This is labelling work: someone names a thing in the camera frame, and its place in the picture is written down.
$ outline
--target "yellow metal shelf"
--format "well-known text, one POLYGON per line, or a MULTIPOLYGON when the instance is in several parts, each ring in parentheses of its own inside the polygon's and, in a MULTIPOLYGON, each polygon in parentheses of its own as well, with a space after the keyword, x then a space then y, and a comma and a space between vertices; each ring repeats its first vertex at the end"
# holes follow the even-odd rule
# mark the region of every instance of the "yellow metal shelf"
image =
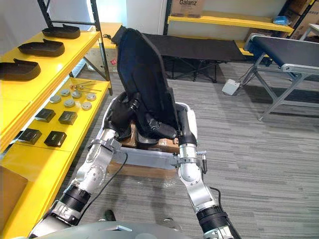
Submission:
POLYGON ((81 32, 76 39, 45 37, 42 32, 27 42, 42 39, 61 41, 65 52, 58 57, 31 56, 21 53, 17 48, 7 52, 3 62, 13 62, 14 58, 38 62, 41 73, 30 81, 0 81, 1 120, 0 152, 3 152, 30 117, 52 94, 56 87, 72 71, 85 53, 96 43, 100 32, 81 32))
POLYGON ((245 56, 253 56, 254 54, 250 53, 249 51, 244 50, 245 42, 244 41, 235 41, 238 49, 240 52, 245 56))
POLYGON ((92 101, 92 108, 84 111, 81 103, 87 101, 87 93, 82 92, 79 99, 75 99, 75 106, 66 108, 63 102, 71 96, 62 97, 57 104, 48 103, 45 108, 52 109, 56 115, 49 123, 34 120, 29 128, 38 129, 42 135, 35 145, 17 142, 5 154, 1 165, 20 174, 28 180, 17 205, 7 221, 3 238, 27 236, 32 227, 38 222, 46 210, 51 206, 62 182, 75 157, 96 112, 110 86, 106 81, 69 78, 61 89, 69 89, 70 84, 90 81, 90 88, 100 90, 96 93, 96 100, 92 101), (63 111, 77 113, 73 125, 60 124, 58 121, 63 111), (67 137, 60 148, 49 147, 44 144, 49 133, 62 131, 67 137))
POLYGON ((273 24, 272 19, 260 16, 248 16, 226 12, 204 11, 200 18, 169 16, 170 21, 184 21, 194 23, 209 23, 217 25, 242 26, 259 29, 275 30, 292 33, 294 30, 289 26, 273 24))
MULTIPOLYGON (((121 27, 121 23, 119 22, 101 22, 101 32, 102 32, 102 36, 104 34, 108 34, 111 37, 113 37, 115 35, 115 33, 119 30, 119 28, 121 27)), ((103 43, 104 43, 104 48, 105 49, 115 49, 116 48, 116 44, 113 43, 110 39, 103 37, 103 43)), ((100 48, 99 46, 99 42, 96 42, 93 46, 93 48, 100 48)))

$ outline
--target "conveyor belt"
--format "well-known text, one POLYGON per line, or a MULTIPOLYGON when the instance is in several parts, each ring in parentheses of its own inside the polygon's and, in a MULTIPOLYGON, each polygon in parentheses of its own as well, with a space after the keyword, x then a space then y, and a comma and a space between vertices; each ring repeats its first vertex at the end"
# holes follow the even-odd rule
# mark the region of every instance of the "conveyor belt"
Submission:
POLYGON ((319 43, 264 36, 254 36, 252 43, 280 67, 284 64, 319 67, 319 43))

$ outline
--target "shelf support post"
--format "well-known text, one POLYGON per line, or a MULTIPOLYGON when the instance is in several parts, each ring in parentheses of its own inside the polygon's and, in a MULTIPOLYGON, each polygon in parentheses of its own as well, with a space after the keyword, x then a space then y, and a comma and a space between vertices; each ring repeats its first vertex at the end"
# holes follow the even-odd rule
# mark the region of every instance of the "shelf support post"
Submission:
POLYGON ((95 30, 99 31, 101 34, 101 37, 99 39, 99 47, 100 47, 102 62, 103 62, 104 71, 105 71, 105 79, 106 79, 106 81, 110 82, 109 92, 110 92, 110 95, 113 95, 112 84, 111 84, 111 80, 110 80, 110 73, 109 73, 108 63, 106 60, 105 48, 104 48, 104 43, 103 43, 103 36, 102 36, 101 25, 100 25, 100 20, 99 20, 99 15, 98 15, 98 8, 96 6, 96 0, 91 0, 91 8, 92 8, 93 18, 94 18, 94 23, 95 23, 95 30))

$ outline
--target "cardboard box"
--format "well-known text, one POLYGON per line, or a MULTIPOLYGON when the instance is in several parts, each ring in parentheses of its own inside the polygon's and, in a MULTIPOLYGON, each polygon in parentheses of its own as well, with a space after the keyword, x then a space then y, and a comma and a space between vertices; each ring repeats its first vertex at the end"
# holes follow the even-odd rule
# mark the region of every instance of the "cardboard box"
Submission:
POLYGON ((250 36, 251 33, 258 33, 258 34, 263 34, 265 36, 272 36, 273 31, 271 30, 265 30, 265 29, 258 29, 258 28, 250 28, 246 37, 245 37, 245 42, 247 41, 248 37, 250 36))
MULTIPOLYGON (((117 49, 105 49, 106 62, 108 63, 108 68, 110 73, 118 72, 118 51, 117 49)), ((100 71, 104 72, 104 66, 101 56, 100 48, 91 48, 89 52, 85 54, 85 57, 92 62, 100 71)))
POLYGON ((28 180, 2 166, 0 166, 0 179, 0 231, 2 231, 28 180))
MULTIPOLYGON (((102 35, 107 34, 113 37, 118 29, 121 27, 121 23, 118 22, 101 22, 101 32, 102 35)), ((105 54, 106 54, 106 62, 108 64, 109 72, 110 73, 117 73, 118 72, 118 51, 115 47, 115 43, 111 42, 110 39, 103 37, 104 42, 104 48, 105 48, 105 54)), ((96 66, 100 71, 104 72, 104 66, 101 56, 101 51, 98 42, 95 44, 93 48, 90 49, 89 52, 85 54, 85 57, 93 63, 94 66, 96 66)))
POLYGON ((159 142, 155 145, 151 145, 148 147, 141 146, 138 144, 138 148, 150 150, 150 151, 160 151, 166 153, 179 153, 179 146, 178 146, 178 139, 175 138, 174 140, 161 138, 159 142))
MULTIPOLYGON (((114 174, 119 170, 121 165, 122 164, 120 163, 115 163, 111 161, 111 163, 107 167, 108 173, 114 174)), ((119 172, 119 174, 136 177, 172 179, 176 176, 176 169, 166 170, 162 168, 152 168, 126 164, 119 172)))
POLYGON ((302 15, 312 0, 293 0, 289 8, 295 13, 302 15))
POLYGON ((170 15, 200 17, 205 0, 173 0, 170 15))
POLYGON ((131 124, 131 137, 127 138, 120 143, 123 147, 128 148, 139 148, 144 150, 150 151, 160 151, 160 152, 167 152, 167 153, 179 153, 179 146, 178 146, 178 139, 175 138, 174 140, 162 138, 158 141, 155 145, 139 145, 135 138, 136 129, 135 125, 131 124))
MULTIPOLYGON (((161 151, 168 153, 179 153, 178 139, 170 140, 164 138, 160 139, 156 145, 152 145, 149 147, 139 147, 139 145, 137 145, 135 138, 136 128, 134 124, 131 124, 131 129, 131 137, 121 141, 123 147, 140 148, 144 150, 161 151)), ((111 163, 107 167, 107 170, 109 173, 114 174, 120 168, 120 166, 120 163, 115 163, 114 161, 111 161, 111 163)), ((172 179, 176 176, 176 170, 166 170, 162 168, 152 168, 127 164, 123 167, 120 174, 138 177, 172 179)))
POLYGON ((131 137, 124 139, 123 141, 120 141, 122 144, 122 147, 126 148, 136 148, 137 142, 135 139, 135 124, 131 124, 131 137))
POLYGON ((316 24, 319 21, 319 1, 315 1, 303 21, 295 29, 290 39, 300 39, 304 32, 308 29, 309 23, 316 24))

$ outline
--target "metal frame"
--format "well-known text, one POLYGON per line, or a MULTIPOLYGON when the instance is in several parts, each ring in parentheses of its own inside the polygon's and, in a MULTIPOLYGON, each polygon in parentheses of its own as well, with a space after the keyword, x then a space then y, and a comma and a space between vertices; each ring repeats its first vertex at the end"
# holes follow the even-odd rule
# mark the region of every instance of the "metal frame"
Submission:
POLYGON ((98 74, 100 74, 106 81, 110 82, 110 88, 109 93, 110 95, 113 95, 112 90, 112 84, 110 80, 110 73, 108 68, 108 63, 106 61, 106 54, 105 54, 105 48, 103 43, 103 37, 101 32, 101 26, 99 21, 99 15, 98 15, 98 9, 96 6, 96 0, 90 0, 91 2, 91 8, 93 13, 94 22, 82 22, 82 21, 65 21, 65 20, 51 20, 49 13, 47 12, 50 4, 50 0, 47 1, 47 4, 45 4, 44 0, 38 0, 39 7, 41 9, 42 15, 44 17, 44 20, 48 27, 53 27, 53 23, 66 23, 66 24, 78 24, 78 25, 91 25, 95 26, 96 31, 100 32, 101 37, 99 38, 99 47, 101 51, 102 61, 103 61, 103 67, 104 67, 104 74, 97 69, 88 59, 85 57, 83 58, 90 66, 92 66, 93 69, 97 71, 98 74))
POLYGON ((167 35, 168 31, 168 17, 170 15, 171 2, 172 0, 167 0, 163 35, 167 35))
POLYGON ((197 67, 195 67, 194 65, 190 64, 189 62, 187 62, 186 60, 184 60, 183 58, 180 58, 180 57, 172 57, 172 68, 171 68, 171 75, 168 75, 167 76, 170 78, 170 79, 173 79, 173 80, 176 80, 176 79, 180 79, 186 75, 189 75, 189 74, 194 74, 194 78, 193 78, 193 81, 195 82, 196 81, 196 78, 198 76, 198 74, 202 74, 204 76, 206 76, 207 78, 209 78, 212 83, 217 83, 217 77, 216 77, 216 68, 217 68, 217 65, 221 64, 221 63, 227 63, 226 61, 209 61, 209 60, 200 60, 200 59, 195 59, 195 60, 199 60, 199 64, 197 67), (174 66, 175 66, 175 60, 176 59, 179 59, 180 61, 182 61, 183 63, 185 63, 186 65, 190 66, 192 68, 191 71, 189 72, 186 72, 186 73, 182 73, 182 74, 179 74, 178 76, 174 76, 174 66), (210 64, 208 65, 205 65, 202 67, 202 64, 203 63, 206 63, 206 62, 209 62, 210 64), (211 76, 209 76, 207 73, 203 72, 202 70, 204 69, 207 69, 207 68, 210 68, 210 67, 214 67, 215 68, 215 78, 212 78, 211 76))
POLYGON ((259 68, 259 64, 261 63, 262 59, 264 58, 266 53, 261 54, 261 56, 258 58, 256 63, 253 65, 253 67, 250 69, 250 71, 247 73, 245 79, 242 82, 242 86, 245 86, 248 84, 248 82, 253 78, 253 76, 256 76, 257 79, 260 81, 260 83, 263 85, 263 87, 266 89, 268 94, 273 99, 272 105, 265 111, 263 114, 258 118, 258 120, 262 120, 265 116, 270 114, 277 106, 279 105, 289 105, 289 106, 305 106, 305 107, 315 107, 319 108, 319 104, 317 103, 309 103, 309 102, 298 102, 298 101, 286 101, 285 98, 308 76, 315 74, 319 75, 319 68, 318 67, 309 67, 309 66, 300 66, 300 65, 293 65, 288 64, 283 65, 281 69, 281 73, 288 74, 291 79, 292 83, 291 85, 283 92, 279 97, 275 94, 275 92, 269 87, 269 85, 265 82, 265 80, 261 77, 261 75, 258 73, 259 71, 268 71, 264 70, 262 68, 259 68))
POLYGON ((309 35, 310 32, 313 32, 317 36, 319 36, 319 25, 317 24, 309 24, 309 27, 307 31, 302 35, 302 37, 299 39, 300 41, 305 40, 305 38, 309 35))

